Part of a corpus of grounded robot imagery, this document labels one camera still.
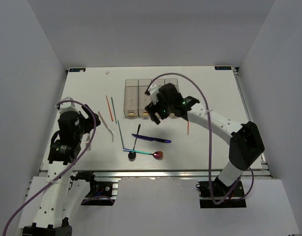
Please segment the green chopstick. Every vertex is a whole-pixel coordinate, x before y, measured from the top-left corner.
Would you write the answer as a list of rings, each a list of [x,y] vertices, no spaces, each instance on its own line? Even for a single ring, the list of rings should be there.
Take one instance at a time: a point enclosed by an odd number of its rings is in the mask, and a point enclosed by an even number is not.
[[[118,129],[119,129],[119,135],[120,135],[120,140],[121,140],[121,144],[122,144],[122,149],[124,149],[125,147],[124,147],[123,136],[122,136],[119,120],[117,120],[117,124],[118,124]]]
[[[111,103],[112,103],[112,109],[113,109],[113,113],[114,113],[115,123],[118,124],[117,117],[116,117],[116,112],[115,112],[115,106],[114,106],[113,97],[111,97]]]

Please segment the purple iridescent knife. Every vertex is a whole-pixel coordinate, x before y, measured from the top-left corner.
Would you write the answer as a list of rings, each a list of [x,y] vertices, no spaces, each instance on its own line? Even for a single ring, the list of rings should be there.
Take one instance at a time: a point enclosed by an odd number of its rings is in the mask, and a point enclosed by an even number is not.
[[[150,142],[155,141],[155,142],[159,142],[159,143],[167,143],[167,144],[171,143],[171,140],[167,140],[167,139],[143,136],[143,135],[138,135],[138,134],[132,134],[132,136],[137,139],[146,140],[146,141],[150,141]]]

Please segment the black spoon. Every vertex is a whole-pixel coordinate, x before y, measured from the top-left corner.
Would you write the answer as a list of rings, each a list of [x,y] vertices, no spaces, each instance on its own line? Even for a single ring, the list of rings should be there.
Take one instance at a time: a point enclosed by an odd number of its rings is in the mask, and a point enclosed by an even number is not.
[[[136,133],[137,135],[139,134],[140,127],[141,127],[141,124],[139,124],[137,127],[137,133]],[[136,158],[136,153],[134,152],[135,147],[136,147],[136,142],[137,142],[137,138],[135,139],[135,142],[134,142],[133,151],[130,151],[128,153],[128,158],[130,161],[134,161],[134,159]]]

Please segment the iridescent rainbow spoon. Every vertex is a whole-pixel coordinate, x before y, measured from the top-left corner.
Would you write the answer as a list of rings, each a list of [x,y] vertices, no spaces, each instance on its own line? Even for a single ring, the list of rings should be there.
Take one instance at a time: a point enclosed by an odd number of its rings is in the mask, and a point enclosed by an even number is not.
[[[133,151],[132,149],[127,149],[124,148],[123,151],[129,153],[130,151]],[[151,155],[153,156],[155,159],[161,159],[163,158],[164,154],[161,151],[156,151],[154,153],[149,153],[149,152],[145,152],[145,151],[139,151],[139,150],[134,150],[134,152],[137,154],[145,154],[145,155]]]

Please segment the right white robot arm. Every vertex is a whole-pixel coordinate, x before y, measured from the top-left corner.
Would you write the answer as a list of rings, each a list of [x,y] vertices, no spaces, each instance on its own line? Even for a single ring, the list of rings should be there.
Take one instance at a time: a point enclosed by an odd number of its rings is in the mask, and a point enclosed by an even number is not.
[[[265,150],[258,127],[251,121],[232,121],[207,109],[194,97],[183,98],[171,83],[151,85],[145,93],[151,99],[145,109],[156,124],[174,114],[206,128],[229,145],[229,161],[214,181],[216,192],[221,196],[232,192],[233,184]]]

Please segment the fork with dark patterned handle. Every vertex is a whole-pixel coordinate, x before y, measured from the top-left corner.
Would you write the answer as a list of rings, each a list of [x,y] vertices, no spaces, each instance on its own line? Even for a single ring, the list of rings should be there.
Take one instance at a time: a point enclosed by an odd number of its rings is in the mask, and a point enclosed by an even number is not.
[[[89,132],[89,133],[87,133],[87,138],[85,140],[86,151],[91,151],[91,142],[90,142],[90,140],[91,140],[91,134]]]

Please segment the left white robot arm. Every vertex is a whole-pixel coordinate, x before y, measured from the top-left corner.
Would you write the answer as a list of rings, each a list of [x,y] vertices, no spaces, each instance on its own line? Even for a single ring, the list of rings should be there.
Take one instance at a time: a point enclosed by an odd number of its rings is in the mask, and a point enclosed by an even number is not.
[[[72,177],[77,161],[84,155],[81,149],[85,134],[94,135],[101,124],[99,116],[88,105],[82,112],[75,108],[76,101],[64,100],[57,104],[59,129],[52,135],[48,155],[47,184],[36,193],[42,195],[39,209],[30,226],[22,231],[24,236],[70,236],[72,214],[85,196],[97,192],[93,175]]]

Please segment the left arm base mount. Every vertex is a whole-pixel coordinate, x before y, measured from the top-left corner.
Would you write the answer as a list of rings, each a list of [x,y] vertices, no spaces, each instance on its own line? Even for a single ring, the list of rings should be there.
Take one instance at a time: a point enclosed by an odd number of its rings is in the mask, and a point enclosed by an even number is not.
[[[100,181],[96,179],[94,172],[77,172],[70,176],[71,187],[78,180],[84,180],[90,190],[81,202],[82,206],[113,206],[112,181]]]

